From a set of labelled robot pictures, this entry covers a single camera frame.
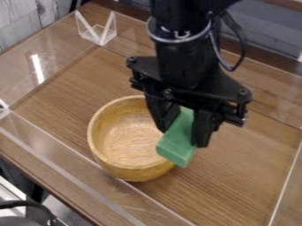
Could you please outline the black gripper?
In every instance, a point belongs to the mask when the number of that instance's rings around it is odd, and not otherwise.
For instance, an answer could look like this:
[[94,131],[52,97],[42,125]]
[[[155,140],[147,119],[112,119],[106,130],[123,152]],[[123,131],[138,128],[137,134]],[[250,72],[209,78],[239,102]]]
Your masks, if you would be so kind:
[[237,67],[221,56],[221,35],[215,32],[181,39],[150,35],[154,56],[131,56],[131,86],[146,96],[157,128],[166,132],[183,107],[194,111],[191,144],[207,147],[222,123],[245,123],[251,92],[227,73]]

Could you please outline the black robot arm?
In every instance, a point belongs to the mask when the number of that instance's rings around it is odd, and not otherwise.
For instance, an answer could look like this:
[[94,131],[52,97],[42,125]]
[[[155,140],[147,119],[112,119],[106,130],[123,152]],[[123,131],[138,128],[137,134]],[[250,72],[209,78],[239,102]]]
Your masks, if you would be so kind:
[[237,34],[247,52],[243,29],[227,9],[241,0],[150,0],[146,31],[154,56],[131,56],[131,87],[145,93],[157,128],[166,132],[183,107],[194,110],[189,142],[206,147],[219,126],[245,124],[253,94],[227,74],[237,70],[221,55],[221,26]]

